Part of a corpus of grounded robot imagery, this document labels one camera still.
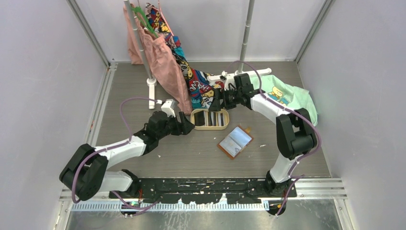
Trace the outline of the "beige oval card tray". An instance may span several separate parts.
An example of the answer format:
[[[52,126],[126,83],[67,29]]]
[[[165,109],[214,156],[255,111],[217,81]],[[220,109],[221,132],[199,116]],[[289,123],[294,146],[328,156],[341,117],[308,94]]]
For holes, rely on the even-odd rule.
[[[230,118],[225,109],[219,112],[211,112],[208,109],[193,110],[190,122],[195,125],[196,130],[224,130],[228,127]]]

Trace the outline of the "brown leather card holder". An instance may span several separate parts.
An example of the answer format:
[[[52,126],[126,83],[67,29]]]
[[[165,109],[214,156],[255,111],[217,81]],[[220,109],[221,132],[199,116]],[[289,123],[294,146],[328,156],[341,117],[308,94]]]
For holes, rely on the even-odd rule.
[[[237,126],[217,144],[217,147],[233,160],[253,141],[250,131],[250,127]]]

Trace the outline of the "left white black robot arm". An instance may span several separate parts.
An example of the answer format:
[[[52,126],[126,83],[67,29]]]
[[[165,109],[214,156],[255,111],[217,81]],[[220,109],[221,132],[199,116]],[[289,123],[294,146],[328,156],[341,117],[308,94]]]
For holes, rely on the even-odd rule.
[[[138,197],[141,190],[139,178],[129,170],[110,172],[109,168],[146,155],[164,137],[187,135],[194,127],[183,112],[172,116],[156,111],[130,138],[101,147],[80,145],[60,173],[59,180],[71,190],[75,203],[89,200],[99,192],[109,192],[110,198]]]

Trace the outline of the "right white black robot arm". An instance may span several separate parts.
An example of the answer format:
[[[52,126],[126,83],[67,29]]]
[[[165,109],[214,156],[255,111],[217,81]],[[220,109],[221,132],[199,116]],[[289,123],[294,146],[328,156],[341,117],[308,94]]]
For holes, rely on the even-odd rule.
[[[264,190],[270,196],[279,196],[288,186],[299,161],[317,147],[317,134],[309,112],[304,108],[290,109],[266,95],[262,89],[255,89],[247,72],[238,75],[223,72],[209,76],[208,82],[214,88],[209,111],[228,110],[240,104],[276,125],[280,154],[266,174]]]

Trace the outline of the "colourful comic print garment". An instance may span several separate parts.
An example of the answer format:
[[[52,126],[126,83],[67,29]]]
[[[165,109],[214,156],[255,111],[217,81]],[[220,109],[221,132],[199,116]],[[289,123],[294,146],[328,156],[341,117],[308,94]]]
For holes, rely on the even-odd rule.
[[[181,47],[180,39],[170,29],[160,8],[147,3],[146,17],[154,32],[164,37],[166,45],[171,49],[176,62],[180,66],[188,92],[192,98],[192,108],[208,109],[214,98],[214,88],[209,85],[207,79],[211,74],[190,67]]]

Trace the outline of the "right white rack stand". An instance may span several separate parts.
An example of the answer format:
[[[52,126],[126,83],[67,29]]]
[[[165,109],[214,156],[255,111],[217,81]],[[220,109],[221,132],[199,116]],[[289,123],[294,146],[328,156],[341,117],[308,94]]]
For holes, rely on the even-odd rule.
[[[249,37],[250,28],[251,28],[254,5],[255,5],[255,1],[254,0],[249,0],[247,17],[246,17],[246,21],[245,21],[244,35],[243,35],[241,51],[240,51],[240,57],[239,57],[238,61],[235,61],[235,63],[239,64],[239,66],[237,68],[237,71],[235,72],[235,75],[242,73],[243,72],[243,66],[245,64],[248,65],[245,62],[245,57],[246,57],[246,52],[247,52],[248,37]],[[220,75],[208,76],[207,79],[208,79],[208,81],[210,83],[214,83],[216,81],[220,81]]]

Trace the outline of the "white rack stand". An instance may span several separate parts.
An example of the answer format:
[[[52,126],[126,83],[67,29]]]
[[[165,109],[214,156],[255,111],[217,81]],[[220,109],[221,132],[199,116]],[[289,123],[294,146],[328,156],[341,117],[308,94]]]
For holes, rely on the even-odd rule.
[[[246,57],[246,52],[247,52],[248,37],[249,37],[250,28],[251,28],[254,5],[255,5],[255,1],[254,0],[249,0],[247,17],[246,17],[246,21],[245,21],[244,35],[243,35],[241,51],[240,51],[240,57],[239,57],[238,61],[235,61],[235,63],[239,64],[239,66],[237,68],[237,71],[235,72],[235,75],[242,73],[243,72],[243,66],[245,64],[248,65],[245,62],[245,57]],[[216,81],[220,81],[220,75],[208,76],[207,79],[208,79],[208,81],[210,83],[214,83]]]
[[[149,65],[149,62],[148,62],[148,59],[147,59],[147,56],[146,56],[146,53],[145,53],[145,47],[144,47],[144,45],[142,43],[142,39],[141,39],[140,34],[139,34],[140,30],[138,29],[137,23],[136,23],[136,20],[135,20],[137,18],[137,16],[134,14],[134,11],[132,10],[131,3],[130,3],[129,0],[124,0],[124,5],[125,5],[126,10],[127,10],[127,15],[129,17],[129,20],[130,20],[130,24],[131,24],[131,27],[132,27],[133,34],[135,36],[136,43],[138,45],[138,50],[140,51],[140,55],[141,55],[143,65],[144,65],[145,70],[147,72],[147,77],[148,77],[148,79],[147,79],[148,99],[149,99],[148,108],[150,110],[152,110],[152,109],[155,109],[155,104],[156,104],[155,103],[155,86],[157,85],[157,80],[151,73],[150,65]]]

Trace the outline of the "left white rack stand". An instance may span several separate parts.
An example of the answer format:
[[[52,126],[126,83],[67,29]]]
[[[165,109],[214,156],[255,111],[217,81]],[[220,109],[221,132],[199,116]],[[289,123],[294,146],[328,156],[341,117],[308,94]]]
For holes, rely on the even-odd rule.
[[[131,24],[131,27],[132,27],[133,34],[135,36],[136,43],[138,45],[138,50],[140,51],[140,55],[141,55],[143,65],[144,65],[145,70],[147,72],[147,77],[148,77],[148,79],[147,79],[148,99],[149,99],[148,108],[150,110],[152,110],[152,109],[155,109],[155,104],[156,104],[155,103],[155,86],[157,85],[157,80],[151,73],[150,65],[149,65],[149,62],[148,62],[148,59],[147,59],[147,56],[146,56],[146,53],[145,53],[145,47],[144,47],[144,45],[142,43],[142,39],[141,39],[140,34],[139,34],[140,30],[138,29],[137,23],[136,23],[136,20],[135,20],[137,18],[137,16],[134,14],[134,11],[132,10],[131,3],[130,3],[129,0],[124,0],[124,5],[125,5],[126,10],[127,10],[127,15],[129,17],[129,20],[130,20],[130,24]]]

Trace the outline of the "pink hanging garment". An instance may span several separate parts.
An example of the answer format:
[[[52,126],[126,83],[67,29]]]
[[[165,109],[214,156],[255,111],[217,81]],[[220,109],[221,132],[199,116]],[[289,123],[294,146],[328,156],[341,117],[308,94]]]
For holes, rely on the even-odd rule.
[[[164,36],[148,31],[140,22],[141,19],[142,16],[138,14],[135,23],[151,73],[162,88],[178,101],[180,110],[189,115],[192,103],[179,64],[166,45]]]

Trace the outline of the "mint green garment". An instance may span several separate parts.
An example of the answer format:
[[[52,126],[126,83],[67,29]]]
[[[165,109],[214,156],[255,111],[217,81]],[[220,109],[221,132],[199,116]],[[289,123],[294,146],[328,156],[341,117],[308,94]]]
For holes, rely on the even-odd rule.
[[[318,124],[318,115],[308,90],[284,83],[275,75],[251,76],[250,81],[255,90],[261,89],[264,94],[290,109],[304,108],[309,112],[312,124]]]

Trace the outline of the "green clothes hanger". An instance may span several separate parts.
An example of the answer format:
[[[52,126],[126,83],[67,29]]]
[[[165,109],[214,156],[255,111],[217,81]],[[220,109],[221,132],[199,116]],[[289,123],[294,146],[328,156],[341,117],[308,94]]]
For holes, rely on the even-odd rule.
[[[132,11],[135,13],[136,16],[140,16],[140,22],[141,24],[155,37],[159,38],[155,30],[152,28],[152,26],[149,24],[149,20],[146,17],[145,13],[140,7],[132,7]]]

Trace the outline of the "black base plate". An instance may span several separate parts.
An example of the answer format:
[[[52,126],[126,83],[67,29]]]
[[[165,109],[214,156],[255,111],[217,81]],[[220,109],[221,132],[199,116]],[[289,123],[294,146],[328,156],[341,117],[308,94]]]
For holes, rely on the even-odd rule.
[[[272,215],[283,214],[287,199],[296,197],[292,179],[274,185],[269,178],[142,178],[126,192],[110,192],[109,198],[139,199],[142,204],[158,205],[256,205],[263,199]]]

